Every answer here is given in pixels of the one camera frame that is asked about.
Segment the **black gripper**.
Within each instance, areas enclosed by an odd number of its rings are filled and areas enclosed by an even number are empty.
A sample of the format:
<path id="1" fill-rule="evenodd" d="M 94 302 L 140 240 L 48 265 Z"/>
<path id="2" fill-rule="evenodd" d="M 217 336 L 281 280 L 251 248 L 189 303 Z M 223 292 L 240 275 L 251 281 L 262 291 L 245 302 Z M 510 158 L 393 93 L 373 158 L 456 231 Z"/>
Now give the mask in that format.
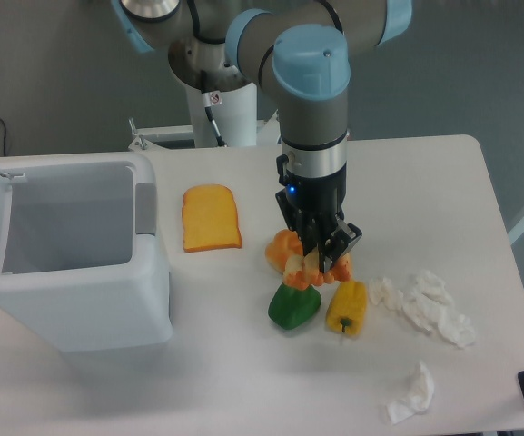
<path id="1" fill-rule="evenodd" d="M 283 186 L 276 200 L 286 227 L 301 237 L 303 255 L 318 247 L 319 269 L 327 273 L 362 237 L 361 229 L 353 223 L 337 221 L 344 218 L 347 165 L 325 177 L 307 178 L 289 171 L 288 162 L 286 154 L 276 159 Z"/>

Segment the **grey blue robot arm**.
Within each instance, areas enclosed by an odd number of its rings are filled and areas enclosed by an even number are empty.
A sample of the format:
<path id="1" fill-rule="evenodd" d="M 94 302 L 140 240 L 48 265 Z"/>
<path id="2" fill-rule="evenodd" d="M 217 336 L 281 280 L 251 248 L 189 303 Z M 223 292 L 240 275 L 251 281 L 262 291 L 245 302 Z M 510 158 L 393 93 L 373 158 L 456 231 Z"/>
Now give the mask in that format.
<path id="1" fill-rule="evenodd" d="M 361 238 L 346 223 L 349 58 L 405 32 L 409 1 L 312 1 L 284 13 L 242 1 L 117 1 L 135 46 L 164 47 L 198 147 L 256 142 L 255 91 L 277 106 L 276 199 L 322 272 Z"/>

